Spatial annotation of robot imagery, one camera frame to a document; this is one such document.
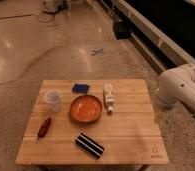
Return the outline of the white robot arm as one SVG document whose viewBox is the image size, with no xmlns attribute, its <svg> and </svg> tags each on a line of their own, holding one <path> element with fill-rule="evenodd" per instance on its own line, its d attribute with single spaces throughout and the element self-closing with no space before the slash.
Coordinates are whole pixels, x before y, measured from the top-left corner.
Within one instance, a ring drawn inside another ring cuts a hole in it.
<svg viewBox="0 0 195 171">
<path fill-rule="evenodd" d="M 172 109 L 182 101 L 195 110 L 195 64 L 187 63 L 162 72 L 155 97 L 161 109 Z"/>
</svg>

